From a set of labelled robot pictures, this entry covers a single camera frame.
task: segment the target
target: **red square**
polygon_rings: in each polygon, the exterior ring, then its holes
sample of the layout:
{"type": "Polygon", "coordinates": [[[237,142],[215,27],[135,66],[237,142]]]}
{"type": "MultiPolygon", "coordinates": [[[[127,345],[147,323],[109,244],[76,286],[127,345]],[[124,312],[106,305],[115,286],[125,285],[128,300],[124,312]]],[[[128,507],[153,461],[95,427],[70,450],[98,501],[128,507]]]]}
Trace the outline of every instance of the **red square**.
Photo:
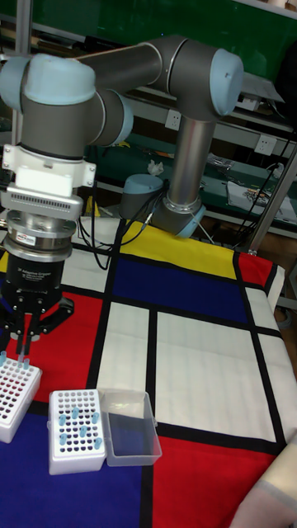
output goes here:
{"type": "Polygon", "coordinates": [[[272,262],[265,258],[240,253],[238,264],[244,282],[253,282],[263,286],[263,288],[265,287],[271,272],[272,262]]]}
{"type": "Polygon", "coordinates": [[[153,528],[228,528],[275,459],[254,451],[160,438],[153,469],[153,528]]]}
{"type": "MultiPolygon", "coordinates": [[[[102,300],[65,293],[74,301],[74,314],[52,333],[31,343],[30,362],[42,371],[35,400],[48,402],[53,390],[84,389],[97,334],[102,300]]],[[[11,339],[7,356],[17,359],[11,339]]]]}

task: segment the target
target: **robotic arm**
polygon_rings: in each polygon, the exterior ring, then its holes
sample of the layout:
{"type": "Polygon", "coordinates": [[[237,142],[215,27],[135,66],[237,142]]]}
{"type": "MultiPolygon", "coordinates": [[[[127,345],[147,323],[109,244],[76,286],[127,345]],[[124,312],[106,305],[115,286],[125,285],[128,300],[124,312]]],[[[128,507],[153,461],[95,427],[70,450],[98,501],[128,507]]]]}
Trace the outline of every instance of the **robotic arm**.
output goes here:
{"type": "Polygon", "coordinates": [[[17,339],[17,353],[25,314],[32,314],[28,354],[31,340],[73,313],[73,301],[60,288],[83,206],[73,189],[93,185],[96,166],[83,160],[84,147],[117,144],[132,130],[133,115],[120,94],[149,84],[177,98],[183,118],[172,184],[153,224],[191,236],[204,211],[199,187],[215,123],[234,108],[242,79],[239,57],[179,36],[85,56],[80,62],[42,54],[7,61],[0,95],[23,114],[21,142],[5,145],[2,161],[15,181],[1,193],[9,209],[2,324],[17,339]]]}

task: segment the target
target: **light blue joint cap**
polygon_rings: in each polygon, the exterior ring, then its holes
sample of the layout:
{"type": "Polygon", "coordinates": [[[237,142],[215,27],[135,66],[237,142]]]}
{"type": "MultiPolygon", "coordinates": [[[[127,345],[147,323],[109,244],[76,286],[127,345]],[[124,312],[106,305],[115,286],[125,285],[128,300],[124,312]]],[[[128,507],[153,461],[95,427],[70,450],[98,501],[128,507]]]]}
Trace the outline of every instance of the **light blue joint cap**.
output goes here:
{"type": "Polygon", "coordinates": [[[124,193],[127,195],[145,195],[161,189],[163,181],[153,174],[133,174],[129,176],[124,185],[124,193]]]}
{"type": "Polygon", "coordinates": [[[195,217],[190,220],[189,224],[187,224],[184,229],[177,233],[177,237],[190,238],[190,236],[194,233],[195,229],[197,229],[198,222],[200,222],[201,218],[204,216],[205,211],[206,209],[202,205],[198,213],[196,213],[195,217]]]}
{"type": "Polygon", "coordinates": [[[76,60],[38,54],[31,60],[24,93],[42,105],[77,105],[92,99],[95,72],[76,60]]]}
{"type": "Polygon", "coordinates": [[[210,67],[210,95],[219,116],[226,116],[232,112],[238,101],[242,84],[242,60],[225,49],[218,49],[210,67]]]}
{"type": "Polygon", "coordinates": [[[21,112],[21,81],[29,61],[25,57],[11,57],[0,73],[0,97],[18,112],[21,112]]]}
{"type": "Polygon", "coordinates": [[[116,140],[112,143],[112,145],[118,145],[121,141],[124,141],[126,138],[128,138],[128,136],[131,134],[131,131],[133,129],[133,124],[134,124],[134,115],[133,115],[132,108],[130,104],[128,103],[128,100],[126,99],[126,97],[122,97],[119,93],[117,92],[115,93],[119,97],[123,105],[124,119],[123,119],[123,125],[121,128],[121,131],[118,137],[116,138],[116,140]]]}

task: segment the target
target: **electrical outlet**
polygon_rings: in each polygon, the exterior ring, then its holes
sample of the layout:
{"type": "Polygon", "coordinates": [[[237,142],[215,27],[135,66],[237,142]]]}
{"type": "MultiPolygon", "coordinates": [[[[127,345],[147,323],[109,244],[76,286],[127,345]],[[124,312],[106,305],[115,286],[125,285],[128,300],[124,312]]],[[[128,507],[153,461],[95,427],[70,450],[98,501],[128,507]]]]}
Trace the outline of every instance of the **electrical outlet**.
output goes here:
{"type": "Polygon", "coordinates": [[[165,123],[166,129],[178,130],[181,124],[182,114],[177,110],[169,110],[165,123]]]}
{"type": "Polygon", "coordinates": [[[275,145],[276,145],[276,138],[273,138],[271,135],[261,134],[254,152],[258,152],[259,154],[264,154],[265,156],[270,156],[273,152],[273,148],[275,147],[275,145]]]}

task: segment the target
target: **blue square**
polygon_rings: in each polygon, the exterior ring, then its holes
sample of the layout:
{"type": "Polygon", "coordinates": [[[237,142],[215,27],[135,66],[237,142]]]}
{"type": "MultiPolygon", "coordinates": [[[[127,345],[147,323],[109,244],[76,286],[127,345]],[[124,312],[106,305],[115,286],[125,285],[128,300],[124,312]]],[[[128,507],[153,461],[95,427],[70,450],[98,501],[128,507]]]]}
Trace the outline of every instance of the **blue square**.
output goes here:
{"type": "Polygon", "coordinates": [[[52,476],[46,422],[27,413],[0,442],[1,528],[139,528],[142,469],[52,476]]]}

